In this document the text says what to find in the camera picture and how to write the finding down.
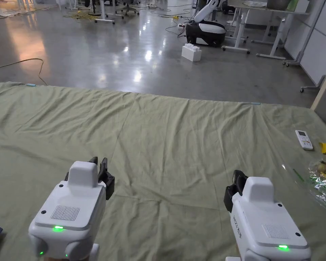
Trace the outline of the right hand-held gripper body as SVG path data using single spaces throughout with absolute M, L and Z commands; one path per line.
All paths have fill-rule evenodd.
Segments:
M 310 261 L 311 249 L 287 209 L 274 199 L 269 178 L 248 177 L 242 194 L 226 187 L 224 204 L 230 214 L 239 257 L 227 261 Z

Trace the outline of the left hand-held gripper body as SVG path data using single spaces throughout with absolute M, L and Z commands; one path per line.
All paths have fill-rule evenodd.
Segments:
M 96 244 L 106 202 L 114 193 L 115 177 L 98 182 L 100 163 L 76 161 L 49 194 L 29 226 L 34 255 L 46 261 L 96 261 Z

